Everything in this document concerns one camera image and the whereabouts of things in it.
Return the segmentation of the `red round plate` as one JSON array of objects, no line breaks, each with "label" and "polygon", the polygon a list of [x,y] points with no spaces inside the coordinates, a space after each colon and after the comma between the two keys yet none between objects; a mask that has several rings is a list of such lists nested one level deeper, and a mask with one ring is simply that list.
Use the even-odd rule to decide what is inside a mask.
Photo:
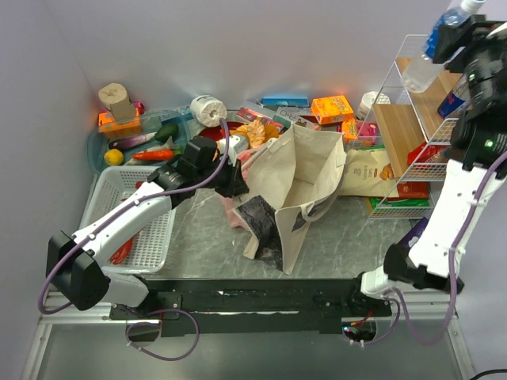
[{"label": "red round plate", "polygon": [[[228,121],[227,122],[229,132],[236,130],[237,128],[243,125],[243,122],[238,121]],[[225,138],[225,132],[220,126],[217,127],[206,127],[199,133],[199,136],[203,136],[206,138],[210,138],[214,141],[219,141],[220,139]]]}]

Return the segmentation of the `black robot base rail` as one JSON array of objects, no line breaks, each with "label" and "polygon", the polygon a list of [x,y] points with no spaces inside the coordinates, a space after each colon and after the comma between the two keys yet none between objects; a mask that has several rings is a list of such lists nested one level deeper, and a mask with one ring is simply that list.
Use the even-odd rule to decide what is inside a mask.
[{"label": "black robot base rail", "polygon": [[113,321],[148,321],[164,337],[211,333],[341,333],[346,318],[389,317],[388,302],[360,294],[358,279],[150,279],[134,310]]}]

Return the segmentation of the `Pocari Sweat water bottle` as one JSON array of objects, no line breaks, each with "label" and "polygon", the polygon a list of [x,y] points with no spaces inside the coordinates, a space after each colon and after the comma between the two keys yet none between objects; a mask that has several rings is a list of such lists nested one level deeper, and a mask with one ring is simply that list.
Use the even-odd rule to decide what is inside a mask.
[{"label": "Pocari Sweat water bottle", "polygon": [[439,27],[457,28],[484,5],[483,0],[463,0],[458,6],[445,11],[436,21],[421,52],[415,55],[402,74],[403,86],[412,93],[423,93],[438,77],[444,65],[434,63]]}]

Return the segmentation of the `pink plastic grocery bag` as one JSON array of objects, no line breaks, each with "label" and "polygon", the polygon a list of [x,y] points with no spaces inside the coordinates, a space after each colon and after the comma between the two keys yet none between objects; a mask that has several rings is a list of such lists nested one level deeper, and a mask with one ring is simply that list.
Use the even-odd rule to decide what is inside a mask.
[{"label": "pink plastic grocery bag", "polygon": [[[238,154],[238,160],[242,165],[242,177],[244,180],[247,179],[248,172],[250,170],[251,164],[247,165],[247,162],[259,151],[259,148],[252,148],[248,150],[244,150]],[[246,229],[246,225],[244,222],[235,214],[234,209],[234,201],[230,198],[224,198],[219,196],[219,200],[223,205],[225,215],[227,217],[227,221],[229,222],[231,228],[243,228]]]}]

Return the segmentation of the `blue flat box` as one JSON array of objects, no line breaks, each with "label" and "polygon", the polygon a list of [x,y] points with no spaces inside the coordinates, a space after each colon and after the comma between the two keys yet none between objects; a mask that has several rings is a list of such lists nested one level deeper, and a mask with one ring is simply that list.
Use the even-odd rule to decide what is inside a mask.
[{"label": "blue flat box", "polygon": [[297,107],[306,108],[309,105],[307,97],[290,95],[271,95],[265,96],[260,100],[263,106]]}]

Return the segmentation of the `white perforated plastic basket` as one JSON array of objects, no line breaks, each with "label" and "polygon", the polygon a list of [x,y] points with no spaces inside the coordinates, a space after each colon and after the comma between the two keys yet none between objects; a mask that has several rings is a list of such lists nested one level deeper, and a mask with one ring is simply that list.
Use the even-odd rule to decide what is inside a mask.
[{"label": "white perforated plastic basket", "polygon": [[[80,227],[85,227],[108,214],[123,200],[134,194],[136,184],[145,181],[154,166],[111,166],[98,176]],[[152,220],[134,238],[130,253],[119,264],[108,262],[103,269],[121,274],[151,274],[159,271],[167,258],[173,230],[175,210]]]}]

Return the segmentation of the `red toothpaste box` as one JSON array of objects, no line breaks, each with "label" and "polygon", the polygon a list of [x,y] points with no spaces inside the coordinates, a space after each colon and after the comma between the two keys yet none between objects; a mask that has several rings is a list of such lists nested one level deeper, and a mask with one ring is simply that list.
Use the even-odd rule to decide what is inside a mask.
[{"label": "red toothpaste box", "polygon": [[248,122],[254,122],[255,120],[260,120],[264,124],[272,124],[276,126],[277,128],[284,128],[284,125],[282,123],[278,123],[275,120],[276,114],[268,110],[267,112],[264,112],[261,110],[260,112],[257,109],[254,108],[248,108],[248,107],[241,107],[237,112],[236,116],[241,118],[242,120],[248,121]]}]

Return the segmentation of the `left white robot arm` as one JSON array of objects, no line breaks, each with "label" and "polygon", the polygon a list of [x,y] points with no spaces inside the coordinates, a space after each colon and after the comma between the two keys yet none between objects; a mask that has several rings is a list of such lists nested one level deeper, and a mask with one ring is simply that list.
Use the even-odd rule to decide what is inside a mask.
[{"label": "left white robot arm", "polygon": [[129,198],[93,224],[67,235],[63,231],[48,242],[46,287],[54,286],[78,310],[99,302],[139,306],[149,288],[137,275],[108,273],[104,267],[129,238],[154,219],[211,188],[233,198],[249,191],[242,177],[237,135],[219,142],[203,136],[191,139],[182,154],[153,169]]}]

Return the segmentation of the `Red Bull can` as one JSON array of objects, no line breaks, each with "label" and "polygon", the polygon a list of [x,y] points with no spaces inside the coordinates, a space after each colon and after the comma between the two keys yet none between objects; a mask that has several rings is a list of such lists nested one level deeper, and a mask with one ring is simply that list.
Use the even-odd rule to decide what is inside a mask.
[{"label": "Red Bull can", "polygon": [[467,76],[463,74],[448,93],[446,98],[444,98],[440,103],[437,108],[437,114],[443,120],[448,117],[455,117],[468,107],[470,99],[471,95]]}]

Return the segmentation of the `red candy bag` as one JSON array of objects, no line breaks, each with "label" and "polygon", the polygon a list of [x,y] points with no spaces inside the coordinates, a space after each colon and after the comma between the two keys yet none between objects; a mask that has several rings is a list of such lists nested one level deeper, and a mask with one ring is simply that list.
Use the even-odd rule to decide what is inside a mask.
[{"label": "red candy bag", "polygon": [[429,145],[423,142],[407,155],[407,165],[413,163],[445,163],[448,159],[445,157],[449,146]]}]

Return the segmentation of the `orange box under roll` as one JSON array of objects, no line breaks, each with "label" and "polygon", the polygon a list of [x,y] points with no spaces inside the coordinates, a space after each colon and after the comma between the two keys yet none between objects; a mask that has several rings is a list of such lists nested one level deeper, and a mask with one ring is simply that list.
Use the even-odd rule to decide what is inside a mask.
[{"label": "orange box under roll", "polygon": [[139,108],[135,108],[135,116],[128,120],[116,121],[109,112],[98,115],[98,131],[108,139],[120,139],[142,132]]}]

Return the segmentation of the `toy carrot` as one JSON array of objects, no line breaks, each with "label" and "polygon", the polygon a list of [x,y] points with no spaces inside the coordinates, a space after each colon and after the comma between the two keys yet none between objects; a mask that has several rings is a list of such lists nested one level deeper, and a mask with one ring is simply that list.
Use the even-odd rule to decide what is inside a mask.
[{"label": "toy carrot", "polygon": [[135,160],[149,162],[169,161],[173,157],[174,152],[171,149],[138,152],[132,155],[132,158]]}]

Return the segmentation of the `cassava chips bag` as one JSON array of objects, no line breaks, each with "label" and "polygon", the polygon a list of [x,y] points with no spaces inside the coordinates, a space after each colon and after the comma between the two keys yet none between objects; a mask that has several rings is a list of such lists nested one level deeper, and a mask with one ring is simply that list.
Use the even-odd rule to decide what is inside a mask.
[{"label": "cassava chips bag", "polygon": [[385,148],[348,150],[340,196],[384,198],[393,194],[397,197],[396,184]]}]

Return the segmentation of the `red snack packet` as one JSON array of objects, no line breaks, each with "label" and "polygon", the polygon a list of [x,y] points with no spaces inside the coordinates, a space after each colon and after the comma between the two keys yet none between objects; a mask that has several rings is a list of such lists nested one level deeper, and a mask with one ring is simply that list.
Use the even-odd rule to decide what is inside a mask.
[{"label": "red snack packet", "polygon": [[429,197],[427,182],[401,182],[397,184],[396,191],[400,199],[427,199]]}]

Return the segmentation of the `beige canvas tote bag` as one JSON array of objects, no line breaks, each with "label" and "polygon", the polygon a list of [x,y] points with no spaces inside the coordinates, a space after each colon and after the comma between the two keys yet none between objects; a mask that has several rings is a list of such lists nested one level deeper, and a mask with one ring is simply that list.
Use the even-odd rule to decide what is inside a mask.
[{"label": "beige canvas tote bag", "polygon": [[294,125],[248,162],[250,191],[236,196],[235,214],[251,234],[243,254],[291,274],[311,223],[338,196],[345,171],[342,135]]}]

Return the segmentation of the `white paper cup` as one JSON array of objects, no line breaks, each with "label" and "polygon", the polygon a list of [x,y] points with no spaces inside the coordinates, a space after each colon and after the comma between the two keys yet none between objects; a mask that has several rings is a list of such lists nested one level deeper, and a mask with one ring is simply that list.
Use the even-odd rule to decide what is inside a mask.
[{"label": "white paper cup", "polygon": [[364,93],[355,111],[355,117],[358,120],[366,120],[374,104],[388,105],[390,103],[391,99],[384,93],[378,93],[376,91]]}]

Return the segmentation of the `teal plastic tray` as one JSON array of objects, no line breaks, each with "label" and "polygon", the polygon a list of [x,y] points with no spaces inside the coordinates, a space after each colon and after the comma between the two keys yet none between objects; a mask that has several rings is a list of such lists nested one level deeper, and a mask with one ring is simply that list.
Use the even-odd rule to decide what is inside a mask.
[{"label": "teal plastic tray", "polygon": [[[186,143],[191,138],[189,130],[189,123],[193,119],[189,111],[184,113],[176,111],[161,111],[161,112],[148,112],[140,116],[142,132],[138,135],[156,133],[163,124],[174,123],[179,127],[179,132],[175,135],[170,142],[169,146],[174,146],[176,150],[183,151]],[[108,165],[104,161],[104,154],[109,150],[109,143],[117,139],[108,139],[104,134],[96,128],[90,133],[87,143],[87,157],[89,167],[96,174],[100,174]],[[133,149],[121,151],[124,155],[123,165],[132,158],[132,155],[148,148],[158,148],[164,143],[157,142],[152,139],[141,146]]]}]

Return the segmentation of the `purple box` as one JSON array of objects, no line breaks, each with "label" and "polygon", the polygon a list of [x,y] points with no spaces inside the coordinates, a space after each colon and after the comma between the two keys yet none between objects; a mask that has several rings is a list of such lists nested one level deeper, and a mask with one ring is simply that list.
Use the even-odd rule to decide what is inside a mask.
[{"label": "purple box", "polygon": [[412,228],[405,234],[405,236],[398,242],[404,249],[410,250],[422,236],[429,220],[423,217],[412,224]]}]

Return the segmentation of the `green snack packet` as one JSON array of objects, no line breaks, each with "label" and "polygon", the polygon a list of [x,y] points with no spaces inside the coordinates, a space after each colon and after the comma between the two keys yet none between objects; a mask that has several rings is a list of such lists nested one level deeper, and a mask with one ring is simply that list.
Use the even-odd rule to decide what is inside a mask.
[{"label": "green snack packet", "polygon": [[400,208],[412,208],[412,207],[429,207],[429,201],[427,199],[387,199],[369,197],[368,198],[373,209],[377,207],[400,207]]}]

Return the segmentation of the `brown toilet paper roll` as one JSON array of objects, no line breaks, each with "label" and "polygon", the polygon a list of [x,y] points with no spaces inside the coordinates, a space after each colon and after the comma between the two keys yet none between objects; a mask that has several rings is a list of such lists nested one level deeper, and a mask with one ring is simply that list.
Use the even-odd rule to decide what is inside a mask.
[{"label": "brown toilet paper roll", "polygon": [[119,83],[110,83],[98,91],[102,105],[115,120],[135,117],[136,109],[130,100],[128,91]]}]

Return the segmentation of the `yellow lemon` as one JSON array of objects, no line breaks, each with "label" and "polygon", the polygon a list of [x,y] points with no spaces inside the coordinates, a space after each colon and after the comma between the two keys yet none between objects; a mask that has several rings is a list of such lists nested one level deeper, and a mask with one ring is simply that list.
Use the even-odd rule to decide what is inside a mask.
[{"label": "yellow lemon", "polygon": [[111,149],[104,154],[104,161],[109,166],[121,165],[124,162],[124,155],[118,149]]}]

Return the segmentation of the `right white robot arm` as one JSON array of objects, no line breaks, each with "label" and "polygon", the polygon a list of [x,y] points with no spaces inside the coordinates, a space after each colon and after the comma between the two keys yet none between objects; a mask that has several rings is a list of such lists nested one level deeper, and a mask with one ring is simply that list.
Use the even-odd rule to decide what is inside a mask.
[{"label": "right white robot arm", "polygon": [[467,241],[506,181],[506,23],[473,15],[457,28],[441,26],[433,61],[464,75],[471,109],[452,129],[444,185],[418,241],[391,245],[381,267],[359,275],[368,297],[396,283],[457,296]]}]

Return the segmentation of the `croissant bread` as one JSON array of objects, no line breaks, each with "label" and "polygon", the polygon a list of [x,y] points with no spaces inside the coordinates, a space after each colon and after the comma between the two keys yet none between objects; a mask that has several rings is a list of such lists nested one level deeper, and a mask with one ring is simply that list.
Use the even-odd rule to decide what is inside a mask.
[{"label": "croissant bread", "polygon": [[233,130],[234,135],[241,135],[246,138],[249,148],[258,148],[270,139],[280,137],[277,127],[272,123],[262,123],[255,120],[248,124],[243,124]]}]

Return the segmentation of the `red toy lobster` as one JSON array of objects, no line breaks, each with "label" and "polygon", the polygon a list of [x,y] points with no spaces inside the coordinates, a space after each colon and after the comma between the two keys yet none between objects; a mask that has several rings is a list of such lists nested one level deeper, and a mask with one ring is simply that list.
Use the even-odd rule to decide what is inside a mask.
[{"label": "red toy lobster", "polygon": [[139,236],[140,230],[130,237],[117,251],[109,258],[109,263],[113,265],[121,264],[130,254],[134,245],[134,240]]}]

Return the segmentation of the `orange snack box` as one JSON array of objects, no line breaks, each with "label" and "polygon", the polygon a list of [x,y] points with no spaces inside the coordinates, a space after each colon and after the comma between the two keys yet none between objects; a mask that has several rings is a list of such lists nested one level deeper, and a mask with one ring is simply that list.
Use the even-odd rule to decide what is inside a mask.
[{"label": "orange snack box", "polygon": [[341,123],[353,118],[354,111],[343,95],[315,98],[311,113],[320,125]]}]

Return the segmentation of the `white toilet paper roll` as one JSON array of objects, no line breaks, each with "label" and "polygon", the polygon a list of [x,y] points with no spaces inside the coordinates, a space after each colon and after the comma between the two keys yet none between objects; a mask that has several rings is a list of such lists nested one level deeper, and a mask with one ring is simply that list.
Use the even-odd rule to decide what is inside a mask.
[{"label": "white toilet paper roll", "polygon": [[211,95],[194,98],[190,105],[190,112],[205,127],[218,127],[220,120],[227,117],[225,104]]}]

